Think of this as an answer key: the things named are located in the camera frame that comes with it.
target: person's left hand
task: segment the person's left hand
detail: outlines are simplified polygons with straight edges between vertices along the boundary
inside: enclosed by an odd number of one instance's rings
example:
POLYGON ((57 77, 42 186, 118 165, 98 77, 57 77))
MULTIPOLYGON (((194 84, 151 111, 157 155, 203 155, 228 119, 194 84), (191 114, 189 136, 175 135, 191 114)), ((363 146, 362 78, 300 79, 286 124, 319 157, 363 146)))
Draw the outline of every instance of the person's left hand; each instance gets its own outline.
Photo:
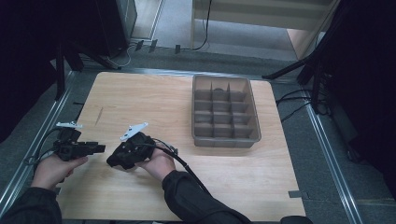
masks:
POLYGON ((62 161, 52 154, 38 164, 31 187, 53 190, 59 182, 73 174, 74 168, 87 161, 88 157, 62 161))

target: white mount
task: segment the white mount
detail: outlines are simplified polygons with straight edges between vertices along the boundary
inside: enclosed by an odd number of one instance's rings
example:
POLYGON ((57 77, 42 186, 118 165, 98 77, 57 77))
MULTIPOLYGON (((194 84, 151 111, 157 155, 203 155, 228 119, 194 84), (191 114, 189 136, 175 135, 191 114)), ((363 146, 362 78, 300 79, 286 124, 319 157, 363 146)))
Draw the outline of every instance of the white mount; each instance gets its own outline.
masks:
POLYGON ((120 138, 121 141, 125 141, 128 138, 134 136, 138 132, 140 132, 142 129, 146 128, 149 124, 147 122, 141 123, 141 124, 136 124, 134 126, 129 126, 128 131, 120 138))
POLYGON ((82 124, 76 124, 74 121, 71 121, 70 123, 58 122, 58 123, 56 123, 56 126, 64 127, 64 128, 82 128, 82 124))

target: wooden table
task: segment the wooden table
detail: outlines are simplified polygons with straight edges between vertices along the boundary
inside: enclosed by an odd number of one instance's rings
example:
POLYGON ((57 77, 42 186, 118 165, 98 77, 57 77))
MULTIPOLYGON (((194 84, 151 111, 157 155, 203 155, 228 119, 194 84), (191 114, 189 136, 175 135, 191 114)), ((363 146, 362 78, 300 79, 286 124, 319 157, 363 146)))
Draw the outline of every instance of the wooden table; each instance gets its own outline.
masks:
MULTIPOLYGON (((271 85, 251 81, 262 139, 252 148, 195 147, 191 136, 192 77, 101 73, 78 123, 78 141, 98 141, 106 152, 60 186, 65 219, 178 220, 163 199, 160 182, 141 168, 121 171, 106 159, 129 125, 148 122, 143 132, 179 150, 179 156, 211 194, 253 221, 304 216, 288 146, 271 85)), ((177 163, 178 170, 184 170, 177 163)))

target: hand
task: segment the hand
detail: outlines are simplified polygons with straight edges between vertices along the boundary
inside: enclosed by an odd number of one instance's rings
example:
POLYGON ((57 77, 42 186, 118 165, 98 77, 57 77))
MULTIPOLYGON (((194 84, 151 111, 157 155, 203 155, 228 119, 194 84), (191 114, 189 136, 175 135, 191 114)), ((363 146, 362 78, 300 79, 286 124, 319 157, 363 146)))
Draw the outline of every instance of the hand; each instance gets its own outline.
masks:
POLYGON ((134 165, 142 167, 161 182, 169 173, 176 170, 173 158, 158 148, 154 149, 149 161, 137 162, 134 165))
POLYGON ((52 154, 38 164, 31 187, 53 190, 59 182, 73 174, 74 168, 87 161, 87 157, 62 161, 57 155, 52 154))

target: black cloth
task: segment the black cloth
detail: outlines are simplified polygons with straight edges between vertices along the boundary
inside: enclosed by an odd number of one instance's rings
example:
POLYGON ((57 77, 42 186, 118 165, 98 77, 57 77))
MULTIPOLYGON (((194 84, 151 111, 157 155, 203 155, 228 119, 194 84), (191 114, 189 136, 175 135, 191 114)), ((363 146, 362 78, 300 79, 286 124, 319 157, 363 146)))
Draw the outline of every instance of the black cloth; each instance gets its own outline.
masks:
POLYGON ((29 188, 12 204, 0 223, 62 224, 62 214, 56 202, 56 193, 48 189, 29 188))
POLYGON ((173 171, 163 180, 165 201, 180 219, 190 223, 250 223, 250 220, 205 193, 186 172, 173 171))
MULTIPOLYGON (((250 223, 247 217, 204 193, 185 172, 173 171, 163 180, 165 200, 172 212, 190 223, 250 223)), ((55 192, 29 188, 8 209, 0 224, 62 224, 55 192)))

